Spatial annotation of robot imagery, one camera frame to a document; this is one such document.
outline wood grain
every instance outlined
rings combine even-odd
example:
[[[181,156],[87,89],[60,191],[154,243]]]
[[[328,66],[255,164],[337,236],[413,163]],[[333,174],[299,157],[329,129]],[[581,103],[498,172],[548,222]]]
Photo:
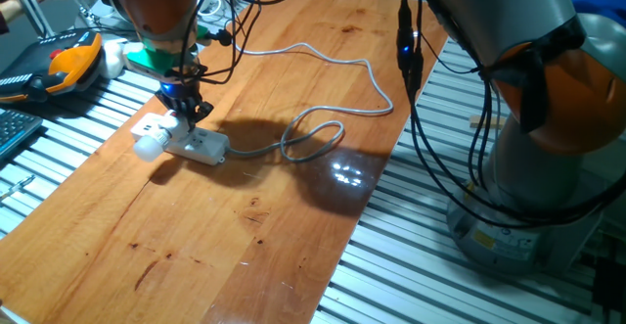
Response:
[[[144,163],[129,130],[148,112],[164,113],[152,99],[0,241],[0,299],[31,323],[308,322],[409,113],[395,61],[398,6],[290,0],[264,8],[248,46],[307,41],[331,57],[367,58],[393,114],[313,114],[296,135],[328,119],[347,133],[306,164],[278,154],[217,167],[169,155]],[[447,37],[431,13],[425,34],[436,49]],[[314,105],[384,106],[363,67],[307,54],[245,56],[227,85],[202,88],[215,111],[200,126],[246,151],[275,142]],[[213,45],[201,61],[220,69],[229,56]],[[433,65],[425,54],[425,72]],[[290,153],[311,152],[333,134]],[[337,166],[355,185],[337,180]]]

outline cable connector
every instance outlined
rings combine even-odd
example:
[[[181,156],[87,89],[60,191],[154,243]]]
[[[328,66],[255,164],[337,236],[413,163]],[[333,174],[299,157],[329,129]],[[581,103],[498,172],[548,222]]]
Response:
[[[402,75],[406,78],[411,70],[415,38],[413,37],[413,27],[411,26],[411,8],[407,0],[402,0],[398,11],[398,35],[396,46],[398,48],[398,67]]]
[[[407,90],[409,94],[417,95],[422,88],[422,79],[424,78],[424,55],[422,51],[416,51],[411,60],[411,69],[409,70],[409,86]]]

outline orange device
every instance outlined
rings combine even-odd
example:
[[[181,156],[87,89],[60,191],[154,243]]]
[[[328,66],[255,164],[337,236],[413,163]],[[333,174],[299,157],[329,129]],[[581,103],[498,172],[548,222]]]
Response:
[[[0,103],[44,102],[50,95],[86,89],[98,76],[102,36],[70,31],[27,47],[0,75]]]

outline white plug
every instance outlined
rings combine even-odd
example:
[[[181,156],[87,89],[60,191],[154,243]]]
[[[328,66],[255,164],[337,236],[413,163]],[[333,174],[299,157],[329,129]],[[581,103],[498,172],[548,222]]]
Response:
[[[227,136],[197,127],[188,130],[172,111],[165,116],[147,114],[131,129],[137,141],[135,154],[145,162],[153,162],[164,151],[209,165],[224,162],[230,148]]]

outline keyboard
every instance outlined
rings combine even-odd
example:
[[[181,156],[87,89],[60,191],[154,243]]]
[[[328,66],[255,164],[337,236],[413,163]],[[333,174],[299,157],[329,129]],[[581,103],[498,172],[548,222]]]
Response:
[[[43,119],[37,116],[0,109],[0,160],[9,157],[42,122]]]

